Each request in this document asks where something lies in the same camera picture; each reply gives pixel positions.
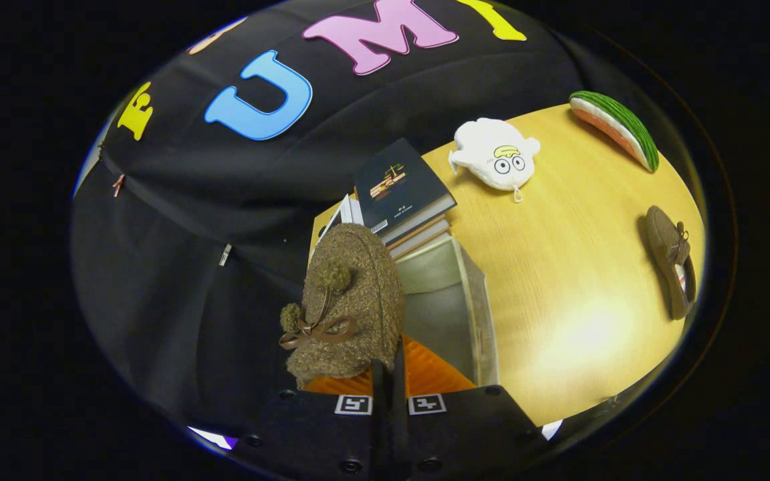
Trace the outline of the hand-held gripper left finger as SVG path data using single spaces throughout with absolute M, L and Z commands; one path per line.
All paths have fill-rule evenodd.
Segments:
M 388 479 L 390 384 L 376 360 L 372 395 L 281 391 L 245 427 L 235 460 L 272 480 Z

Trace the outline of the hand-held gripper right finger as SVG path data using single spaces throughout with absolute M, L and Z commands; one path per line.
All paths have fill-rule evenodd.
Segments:
M 392 381 L 394 480 L 513 480 L 539 463 L 546 438 L 500 385 L 406 395 L 403 347 Z

